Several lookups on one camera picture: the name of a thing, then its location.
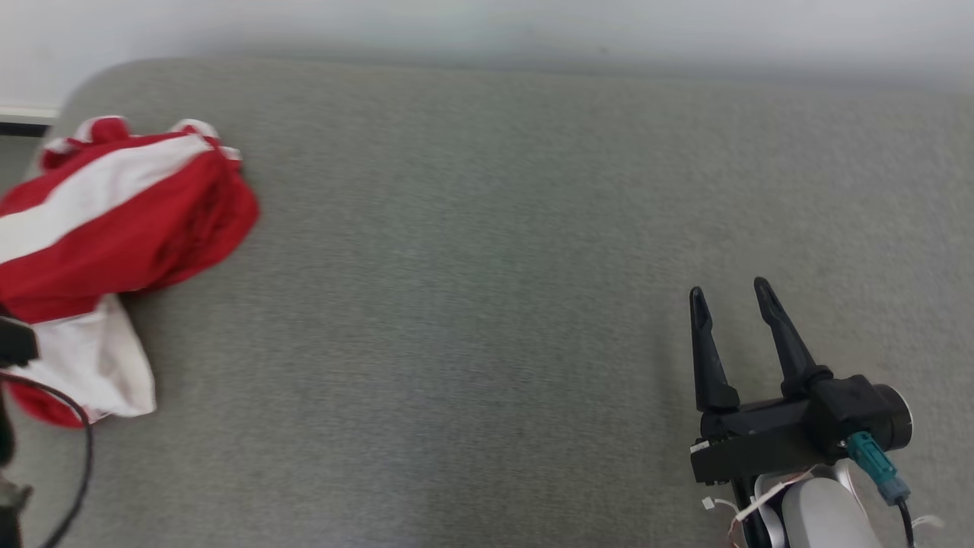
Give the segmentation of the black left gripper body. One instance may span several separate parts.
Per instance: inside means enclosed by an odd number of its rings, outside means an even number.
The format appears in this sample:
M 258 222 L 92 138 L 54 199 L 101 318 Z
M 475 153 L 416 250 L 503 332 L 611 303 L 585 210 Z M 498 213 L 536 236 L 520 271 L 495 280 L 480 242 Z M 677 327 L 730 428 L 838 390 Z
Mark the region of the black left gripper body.
M 1 368 L 25 367 L 39 358 L 39 344 L 28 323 L 1 316 Z

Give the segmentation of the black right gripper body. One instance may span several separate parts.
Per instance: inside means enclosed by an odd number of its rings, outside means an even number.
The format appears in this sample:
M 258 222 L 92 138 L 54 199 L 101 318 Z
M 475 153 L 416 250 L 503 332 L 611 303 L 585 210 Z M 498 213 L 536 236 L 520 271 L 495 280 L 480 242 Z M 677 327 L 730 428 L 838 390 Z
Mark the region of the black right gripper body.
M 713 485 L 817 465 L 819 450 L 804 422 L 809 402 L 782 398 L 721 408 L 696 397 L 702 413 L 697 441 L 707 445 L 691 451 L 695 481 Z

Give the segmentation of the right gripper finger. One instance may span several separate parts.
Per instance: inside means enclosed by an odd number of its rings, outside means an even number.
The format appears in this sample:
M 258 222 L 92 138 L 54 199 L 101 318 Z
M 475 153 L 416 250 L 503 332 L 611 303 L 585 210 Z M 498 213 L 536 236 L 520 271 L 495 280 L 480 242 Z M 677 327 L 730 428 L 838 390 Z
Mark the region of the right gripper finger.
M 701 413 L 730 413 L 740 406 L 740 395 L 727 382 L 726 371 L 713 339 L 713 319 L 702 288 L 689 292 L 692 366 L 696 409 Z
M 815 383 L 834 378 L 830 368 L 819 365 L 807 349 L 806 343 L 777 298 L 772 285 L 765 278 L 755 278 L 754 290 L 759 312 L 772 332 L 775 349 L 783 375 L 782 395 L 800 398 L 807 395 Z

